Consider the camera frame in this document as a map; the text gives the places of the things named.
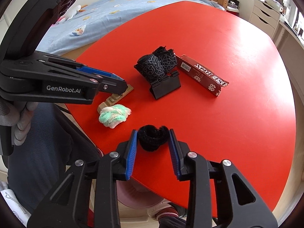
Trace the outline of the grey gloved left hand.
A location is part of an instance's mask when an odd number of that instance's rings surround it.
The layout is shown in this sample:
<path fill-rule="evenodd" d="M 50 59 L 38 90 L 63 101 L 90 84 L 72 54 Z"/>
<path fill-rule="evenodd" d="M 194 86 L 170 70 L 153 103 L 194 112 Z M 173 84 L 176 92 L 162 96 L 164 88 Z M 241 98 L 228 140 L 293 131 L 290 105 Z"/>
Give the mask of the grey gloved left hand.
<path fill-rule="evenodd" d="M 31 128 L 31 120 L 38 102 L 9 101 L 1 98 L 1 126 L 9 126 L 13 129 L 13 143 L 20 146 L 26 140 Z"/>

